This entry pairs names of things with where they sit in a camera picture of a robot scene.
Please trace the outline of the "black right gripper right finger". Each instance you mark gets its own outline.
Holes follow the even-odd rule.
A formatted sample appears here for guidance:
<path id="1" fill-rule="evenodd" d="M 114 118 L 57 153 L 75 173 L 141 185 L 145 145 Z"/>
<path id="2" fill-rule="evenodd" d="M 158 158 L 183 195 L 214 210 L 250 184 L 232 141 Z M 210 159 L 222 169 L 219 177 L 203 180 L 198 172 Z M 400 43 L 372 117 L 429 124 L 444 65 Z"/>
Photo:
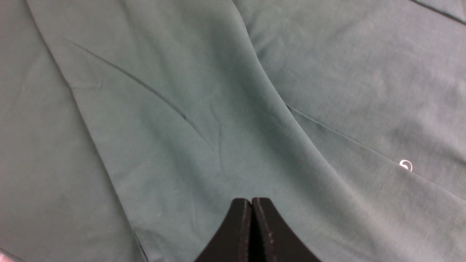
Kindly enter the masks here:
<path id="1" fill-rule="evenodd" d="M 253 262 L 319 262 L 304 245 L 269 198 L 253 198 Z"/>

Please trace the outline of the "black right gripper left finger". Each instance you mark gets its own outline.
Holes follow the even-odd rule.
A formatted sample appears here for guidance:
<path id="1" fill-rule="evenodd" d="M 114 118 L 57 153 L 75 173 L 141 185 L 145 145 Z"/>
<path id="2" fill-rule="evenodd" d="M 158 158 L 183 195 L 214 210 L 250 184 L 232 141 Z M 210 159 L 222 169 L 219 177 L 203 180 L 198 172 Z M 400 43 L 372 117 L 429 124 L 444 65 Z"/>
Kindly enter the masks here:
<path id="1" fill-rule="evenodd" d="M 247 199 L 236 198 L 215 235 L 196 262 L 248 262 L 252 207 Z"/>

